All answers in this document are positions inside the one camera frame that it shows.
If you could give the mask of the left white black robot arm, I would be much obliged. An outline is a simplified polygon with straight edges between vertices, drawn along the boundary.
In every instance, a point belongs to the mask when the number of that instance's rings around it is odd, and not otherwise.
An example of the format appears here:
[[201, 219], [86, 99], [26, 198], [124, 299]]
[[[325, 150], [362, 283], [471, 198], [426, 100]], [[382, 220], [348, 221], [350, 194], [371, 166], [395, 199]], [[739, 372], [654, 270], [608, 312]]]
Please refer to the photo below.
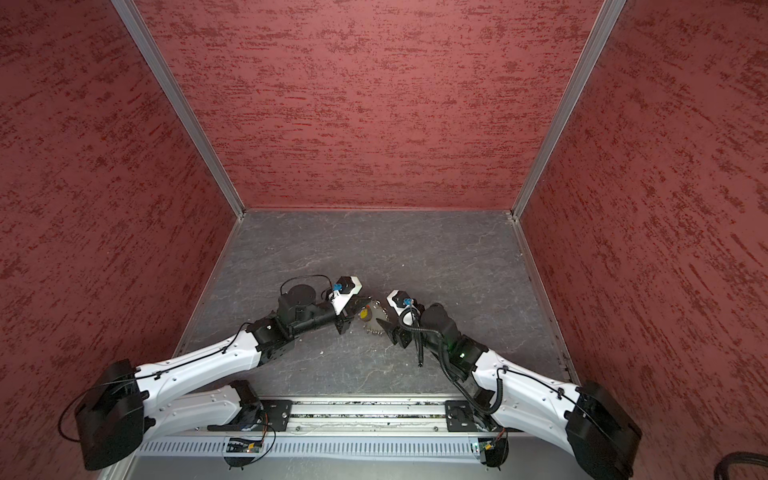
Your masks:
[[361, 290], [356, 276], [340, 277], [322, 294], [298, 284], [280, 292], [276, 310], [223, 341], [160, 362], [110, 364], [65, 409], [74, 415], [85, 469], [105, 469], [146, 441], [184, 430], [254, 425], [259, 399], [246, 381], [211, 392], [205, 386], [279, 358], [307, 332], [332, 325], [345, 333], [369, 301]]

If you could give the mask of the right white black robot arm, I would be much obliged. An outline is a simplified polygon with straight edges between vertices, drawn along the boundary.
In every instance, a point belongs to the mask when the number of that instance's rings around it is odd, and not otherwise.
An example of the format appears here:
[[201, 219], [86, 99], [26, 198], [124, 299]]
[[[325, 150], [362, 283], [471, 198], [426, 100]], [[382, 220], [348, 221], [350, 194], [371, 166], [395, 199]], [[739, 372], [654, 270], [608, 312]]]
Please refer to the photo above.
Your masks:
[[459, 331], [440, 304], [394, 302], [378, 324], [390, 341], [429, 352], [469, 404], [477, 424], [519, 430], [571, 454], [593, 479], [630, 479], [642, 430], [602, 385], [558, 381], [503, 358]]

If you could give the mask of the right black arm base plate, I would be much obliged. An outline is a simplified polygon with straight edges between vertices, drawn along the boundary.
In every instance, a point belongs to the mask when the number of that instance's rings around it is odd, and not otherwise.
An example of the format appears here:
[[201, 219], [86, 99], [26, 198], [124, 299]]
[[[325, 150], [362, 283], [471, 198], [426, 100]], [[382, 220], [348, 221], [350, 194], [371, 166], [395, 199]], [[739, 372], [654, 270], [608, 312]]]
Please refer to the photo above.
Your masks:
[[489, 415], [477, 413], [466, 400], [444, 403], [449, 432], [500, 432], [502, 427]]

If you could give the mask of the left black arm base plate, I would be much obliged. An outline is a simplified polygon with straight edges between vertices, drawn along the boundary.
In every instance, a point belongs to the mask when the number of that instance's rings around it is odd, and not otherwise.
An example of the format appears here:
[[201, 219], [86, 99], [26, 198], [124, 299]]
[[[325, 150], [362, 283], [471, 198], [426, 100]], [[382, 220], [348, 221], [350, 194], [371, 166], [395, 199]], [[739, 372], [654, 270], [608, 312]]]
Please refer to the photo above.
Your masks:
[[211, 432], [285, 432], [294, 402], [286, 399], [262, 400], [241, 408], [237, 415], [223, 425], [208, 425]]

